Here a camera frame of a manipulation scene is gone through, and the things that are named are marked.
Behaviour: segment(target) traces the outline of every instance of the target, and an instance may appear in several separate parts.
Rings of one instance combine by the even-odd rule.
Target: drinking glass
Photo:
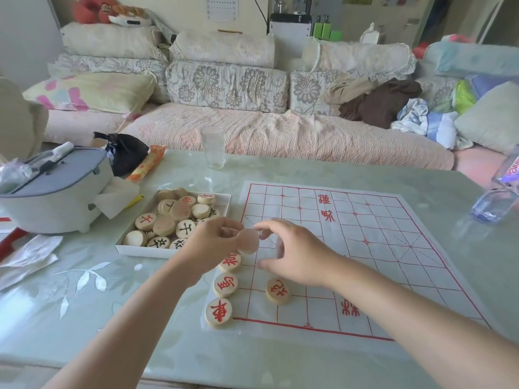
[[[200,129],[200,135],[209,168],[222,169],[225,164],[225,130],[208,125]]]

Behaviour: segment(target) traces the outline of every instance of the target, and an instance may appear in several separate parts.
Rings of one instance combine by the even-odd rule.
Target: electrical cord
[[[263,11],[261,10],[261,7],[259,6],[258,1],[257,0],[254,0],[254,1],[256,2],[256,5],[257,5],[259,11],[261,12],[261,16],[263,16],[263,20],[265,21],[265,24],[267,25],[267,29],[268,29],[267,19],[265,18],[265,15],[263,15]]]

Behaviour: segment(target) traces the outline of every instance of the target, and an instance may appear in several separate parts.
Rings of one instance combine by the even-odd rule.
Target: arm
[[[184,291],[238,248],[243,225],[218,218],[198,225],[185,246],[148,279],[77,358],[44,389],[131,389]]]
[[[445,389],[517,387],[519,347],[511,341],[345,259],[305,228],[283,220],[261,222],[255,228],[262,230],[262,239],[276,233],[283,241],[283,258],[260,261],[261,268],[342,295],[375,320]]]

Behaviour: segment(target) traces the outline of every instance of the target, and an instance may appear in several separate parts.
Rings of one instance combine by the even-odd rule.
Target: red plush toy
[[[117,0],[78,0],[73,13],[78,23],[110,23],[108,16],[114,14],[112,7],[118,4]]]

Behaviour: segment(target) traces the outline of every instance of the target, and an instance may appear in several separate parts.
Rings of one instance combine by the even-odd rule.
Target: stuffed toy
[[[114,5],[113,14],[108,18],[114,24],[124,27],[150,26],[152,20],[143,8],[137,6]]]
[[[82,24],[110,23],[109,16],[118,4],[117,0],[78,0],[73,6],[74,18]]]

